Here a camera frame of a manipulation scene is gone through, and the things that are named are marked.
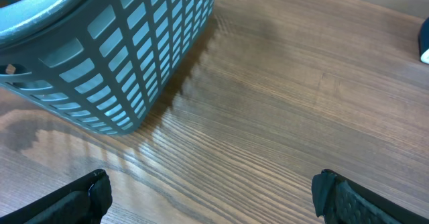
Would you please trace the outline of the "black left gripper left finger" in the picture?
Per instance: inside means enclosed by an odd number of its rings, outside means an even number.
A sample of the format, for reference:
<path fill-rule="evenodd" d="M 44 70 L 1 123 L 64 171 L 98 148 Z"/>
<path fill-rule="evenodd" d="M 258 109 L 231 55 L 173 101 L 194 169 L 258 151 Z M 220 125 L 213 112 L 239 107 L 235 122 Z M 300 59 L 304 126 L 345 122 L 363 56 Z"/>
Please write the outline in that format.
<path fill-rule="evenodd" d="M 96 169 L 1 218 L 2 223 L 100 223 L 112 205 L 109 176 Z"/>

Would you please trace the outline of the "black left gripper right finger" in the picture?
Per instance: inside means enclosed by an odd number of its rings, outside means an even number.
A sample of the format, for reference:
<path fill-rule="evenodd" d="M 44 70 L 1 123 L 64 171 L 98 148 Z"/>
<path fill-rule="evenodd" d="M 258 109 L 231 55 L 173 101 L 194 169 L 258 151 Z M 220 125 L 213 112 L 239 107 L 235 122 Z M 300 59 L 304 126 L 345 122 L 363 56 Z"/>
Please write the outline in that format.
<path fill-rule="evenodd" d="M 329 169 L 312 178 L 312 201 L 326 224 L 428 224 L 413 213 Z"/>

